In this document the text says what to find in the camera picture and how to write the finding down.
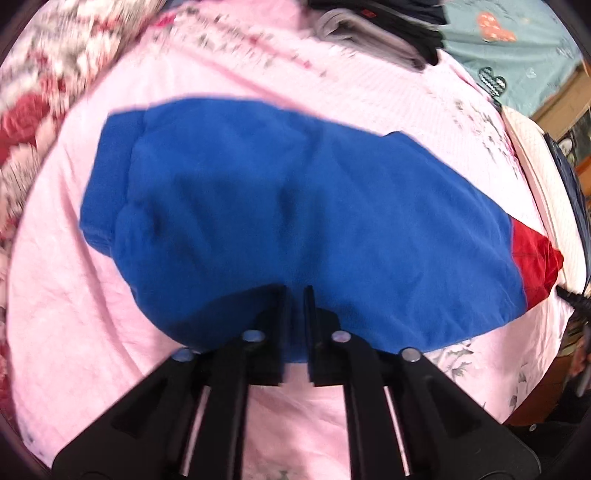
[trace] metal screw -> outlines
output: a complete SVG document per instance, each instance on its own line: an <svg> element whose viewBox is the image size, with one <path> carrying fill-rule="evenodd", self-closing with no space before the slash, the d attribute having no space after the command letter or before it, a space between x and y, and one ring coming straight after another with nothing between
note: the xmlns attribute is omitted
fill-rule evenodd
<svg viewBox="0 0 591 480"><path fill-rule="evenodd" d="M351 340L351 334L349 332L345 332L344 330L337 330L336 332L333 332L331 338L337 343L347 343L349 340Z"/></svg>
<svg viewBox="0 0 591 480"><path fill-rule="evenodd" d="M265 334L260 330L247 330L242 334L242 340L249 343L260 343L265 339Z"/></svg>
<svg viewBox="0 0 591 480"><path fill-rule="evenodd" d="M177 362L190 362L193 358L195 358L195 354L188 348L180 348L173 353L173 360Z"/></svg>
<svg viewBox="0 0 591 480"><path fill-rule="evenodd" d="M418 362L421 358L421 352L419 352L416 348L405 348L402 351L402 358L404 358L407 362Z"/></svg>

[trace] folded gray fabric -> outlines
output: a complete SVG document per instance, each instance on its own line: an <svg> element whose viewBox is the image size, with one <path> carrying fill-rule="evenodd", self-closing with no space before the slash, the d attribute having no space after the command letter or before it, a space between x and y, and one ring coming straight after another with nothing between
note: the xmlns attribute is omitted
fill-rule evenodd
<svg viewBox="0 0 591 480"><path fill-rule="evenodd" d="M322 15L314 23L314 33L320 40L355 48L411 70L420 72L426 65L418 50L406 40L346 8L335 8Z"/></svg>

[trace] pink bed sheet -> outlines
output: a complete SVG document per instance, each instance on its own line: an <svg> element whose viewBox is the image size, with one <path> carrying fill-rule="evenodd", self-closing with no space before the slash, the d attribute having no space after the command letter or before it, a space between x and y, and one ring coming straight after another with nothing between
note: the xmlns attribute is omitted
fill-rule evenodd
<svg viewBox="0 0 591 480"><path fill-rule="evenodd" d="M178 347L78 229L111 112L186 96L255 98L377 134L401 130L545 233L500 116L450 56L409 72L311 38L295 1L250 4L208 1L163 14L71 111L32 190L9 276L8 340L19 426L48 465ZM505 327L428 357L504 421L549 367L569 314L552 293ZM312 389L302 365L290 378L252 388L243 478L348 478L341 390Z"/></svg>

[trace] dark blue garment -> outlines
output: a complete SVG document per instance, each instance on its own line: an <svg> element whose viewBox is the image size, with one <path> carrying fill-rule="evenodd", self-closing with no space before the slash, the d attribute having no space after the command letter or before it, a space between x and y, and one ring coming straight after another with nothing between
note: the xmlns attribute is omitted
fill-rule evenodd
<svg viewBox="0 0 591 480"><path fill-rule="evenodd" d="M286 284L379 349L429 351L525 312L512 219L402 133L260 102L187 99L111 116L82 205L139 308L205 351ZM301 315L287 359L305 358Z"/></svg>
<svg viewBox="0 0 591 480"><path fill-rule="evenodd" d="M552 153L566 193L569 195L574 219L577 222L577 229L579 230L579 236L583 244L583 253L587 266L587 281L585 282L584 291L591 278L591 228L589 227L589 217L587 216L587 201L585 200L585 195L583 195L583 189L581 188L577 174L574 172L573 167L562 153L558 144L548 134L545 134L544 138L550 149L550 153Z"/></svg>

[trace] floral print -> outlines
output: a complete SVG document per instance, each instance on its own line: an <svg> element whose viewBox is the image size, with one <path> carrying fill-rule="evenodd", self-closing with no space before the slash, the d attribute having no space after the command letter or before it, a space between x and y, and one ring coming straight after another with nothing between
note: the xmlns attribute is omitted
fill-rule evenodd
<svg viewBox="0 0 591 480"><path fill-rule="evenodd" d="M5 281L28 191L76 99L163 3L50 0L0 66L0 411L13 426Z"/></svg>

